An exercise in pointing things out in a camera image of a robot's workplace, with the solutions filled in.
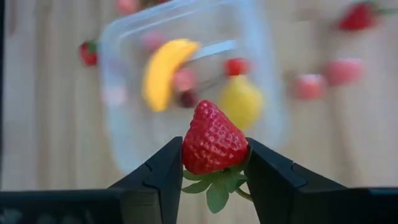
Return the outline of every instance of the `table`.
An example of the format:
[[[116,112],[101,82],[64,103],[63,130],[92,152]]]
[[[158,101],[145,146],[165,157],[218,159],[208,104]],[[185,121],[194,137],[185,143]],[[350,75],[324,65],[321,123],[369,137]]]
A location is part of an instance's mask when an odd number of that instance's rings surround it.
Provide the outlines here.
[[[393,4],[394,0],[383,4]],[[328,27],[344,0],[257,1],[271,25],[287,89],[337,56],[361,57],[358,83],[329,88],[317,101],[289,92],[291,127],[277,149],[347,186],[397,185],[398,17],[353,37]],[[95,68],[78,46],[118,16],[110,0],[7,0],[2,189],[104,188],[123,175],[108,149]],[[182,194],[179,223],[258,223],[253,205],[231,197],[212,215],[204,194]]]

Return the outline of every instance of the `black base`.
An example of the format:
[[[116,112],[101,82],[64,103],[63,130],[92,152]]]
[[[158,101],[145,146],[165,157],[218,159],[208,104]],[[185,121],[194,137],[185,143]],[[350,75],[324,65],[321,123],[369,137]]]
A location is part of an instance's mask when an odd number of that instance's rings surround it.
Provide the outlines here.
[[[248,141],[253,152],[244,173],[261,223],[396,223],[398,189],[347,189]],[[0,223],[175,224],[181,145],[174,138],[109,189],[0,192]]]

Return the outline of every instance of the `clear plastic container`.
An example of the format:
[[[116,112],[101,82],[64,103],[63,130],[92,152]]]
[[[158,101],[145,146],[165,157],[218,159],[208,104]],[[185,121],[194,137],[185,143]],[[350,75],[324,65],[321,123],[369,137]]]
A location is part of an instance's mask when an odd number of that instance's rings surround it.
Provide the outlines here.
[[[144,67],[150,53],[141,46],[149,30],[169,40],[188,38],[213,49],[217,43],[233,43],[217,54],[199,51],[188,62],[200,82],[223,74],[223,63],[232,57],[248,58],[254,68],[248,77],[263,91],[267,109],[245,135],[272,149],[284,142],[287,113],[284,90],[276,69],[267,24],[256,17],[253,0],[174,0],[125,17],[110,24],[101,38],[102,73],[106,124],[111,149],[120,170],[128,174],[175,136],[184,136],[193,109],[171,103],[167,111],[153,113],[141,95]],[[222,79],[201,93],[201,99],[218,102]]]

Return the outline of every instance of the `green sepal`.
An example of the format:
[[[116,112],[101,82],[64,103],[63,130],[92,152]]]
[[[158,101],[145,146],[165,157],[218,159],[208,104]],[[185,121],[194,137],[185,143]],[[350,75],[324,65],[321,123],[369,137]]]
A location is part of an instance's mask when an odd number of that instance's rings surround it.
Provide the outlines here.
[[[245,175],[236,174],[230,178],[229,184],[226,185],[226,189],[229,193],[233,193],[246,183],[246,181],[248,181],[248,178]]]
[[[229,193],[221,182],[212,184],[206,192],[207,206],[212,213],[221,211],[229,199]]]
[[[96,53],[97,52],[97,44],[93,41],[89,41],[88,43],[88,51],[90,53]]]
[[[203,175],[195,175],[195,174],[192,174],[191,172],[189,172],[189,170],[184,170],[184,171],[182,172],[182,175],[183,175],[184,178],[187,179],[187,180],[203,180],[203,179],[205,179],[206,177],[212,175],[212,173],[210,173],[210,174],[203,174]]]
[[[184,187],[181,190],[187,194],[198,194],[200,192],[204,192],[210,186],[210,184],[210,181],[201,180],[197,183],[189,185],[188,187]]]

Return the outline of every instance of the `strawberry leaf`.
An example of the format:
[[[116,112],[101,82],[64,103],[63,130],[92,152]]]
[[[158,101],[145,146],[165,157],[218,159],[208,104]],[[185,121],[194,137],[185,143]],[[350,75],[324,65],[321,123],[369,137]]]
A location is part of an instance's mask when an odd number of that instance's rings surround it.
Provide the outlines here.
[[[94,42],[88,42],[88,51],[90,53],[96,53],[97,52],[97,44]]]
[[[207,190],[206,199],[209,210],[212,213],[218,213],[225,207],[229,193],[221,182],[215,182]]]
[[[204,177],[206,177],[206,174],[203,175],[195,175],[189,172],[189,170],[184,170],[182,172],[182,175],[184,176],[185,179],[187,180],[202,180]]]
[[[197,194],[200,192],[204,192],[209,186],[211,182],[207,180],[201,180],[197,183],[191,184],[188,187],[184,187],[182,192],[185,192],[187,194]]]
[[[240,188],[248,178],[245,175],[237,174],[230,178],[230,181],[226,184],[226,189],[229,193],[235,192],[236,189]]]
[[[224,185],[224,188],[229,193],[233,193],[235,191],[239,179],[247,179],[244,175],[232,169],[226,169],[223,172],[220,172],[220,174],[217,175],[216,178],[217,179],[213,180],[213,182]]]

